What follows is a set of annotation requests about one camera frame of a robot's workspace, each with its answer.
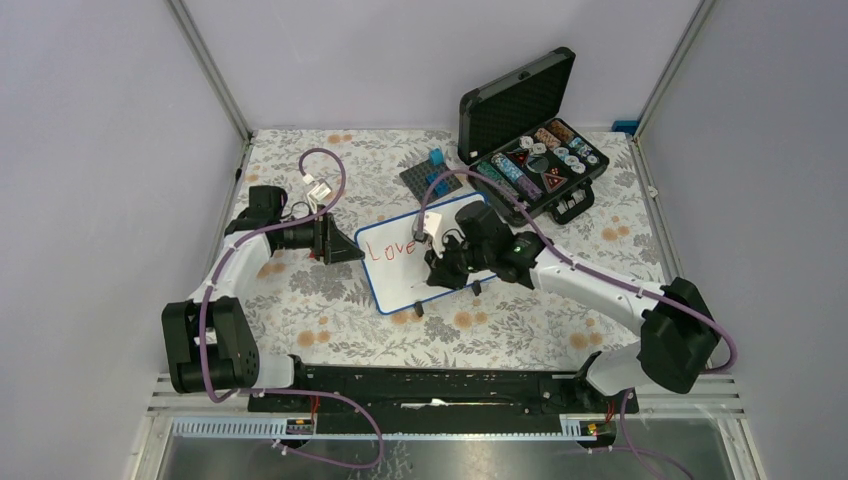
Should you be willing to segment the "blue framed whiteboard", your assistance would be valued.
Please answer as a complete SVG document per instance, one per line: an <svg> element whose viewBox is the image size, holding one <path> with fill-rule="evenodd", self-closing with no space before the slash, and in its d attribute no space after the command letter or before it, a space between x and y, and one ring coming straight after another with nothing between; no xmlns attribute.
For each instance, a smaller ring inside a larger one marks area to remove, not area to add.
<svg viewBox="0 0 848 480"><path fill-rule="evenodd" d="M413 239L418 210L360 228L354 236L376 309L382 315L412 308L452 294L452 289L429 286L427 246Z"/></svg>

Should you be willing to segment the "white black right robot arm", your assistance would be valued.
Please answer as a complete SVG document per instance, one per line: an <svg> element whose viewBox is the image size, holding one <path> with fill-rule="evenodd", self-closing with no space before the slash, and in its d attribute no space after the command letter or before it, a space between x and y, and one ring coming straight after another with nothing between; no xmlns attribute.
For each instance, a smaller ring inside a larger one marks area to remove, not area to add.
<svg viewBox="0 0 848 480"><path fill-rule="evenodd" d="M583 410L597 412L613 395L649 384L686 394L706 372L720 334L692 282L640 283L587 263L535 230L512 231L482 201L461 207L454 219L456 235L434 212L415 219L413 237L428 246L427 285L458 290L471 274L488 271L506 283L571 298L637 336L631 345L584 362L573 386Z"/></svg>

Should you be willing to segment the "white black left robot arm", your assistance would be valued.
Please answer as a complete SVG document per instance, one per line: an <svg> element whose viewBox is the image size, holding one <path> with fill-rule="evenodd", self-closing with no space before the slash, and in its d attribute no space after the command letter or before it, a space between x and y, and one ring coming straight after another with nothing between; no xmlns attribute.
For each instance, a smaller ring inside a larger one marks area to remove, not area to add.
<svg viewBox="0 0 848 480"><path fill-rule="evenodd" d="M161 315L171 385L180 394L272 389L288 411L309 401L310 385L291 355L260 353L242 306L253 282L278 250L308 250L326 265L363 259L330 213L307 221L283 219L281 187L250 188L248 206L226 230L223 249L202 284Z"/></svg>

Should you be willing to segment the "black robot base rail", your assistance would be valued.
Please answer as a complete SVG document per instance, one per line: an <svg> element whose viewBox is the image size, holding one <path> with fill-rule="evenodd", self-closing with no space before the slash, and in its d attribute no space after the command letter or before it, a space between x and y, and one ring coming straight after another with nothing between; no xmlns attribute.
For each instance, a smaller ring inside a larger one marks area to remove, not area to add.
<svg viewBox="0 0 848 480"><path fill-rule="evenodd" d="M632 395L604 396L573 372L296 366L305 396L266 394L251 413L303 414L331 433L551 432L564 416L636 413Z"/></svg>

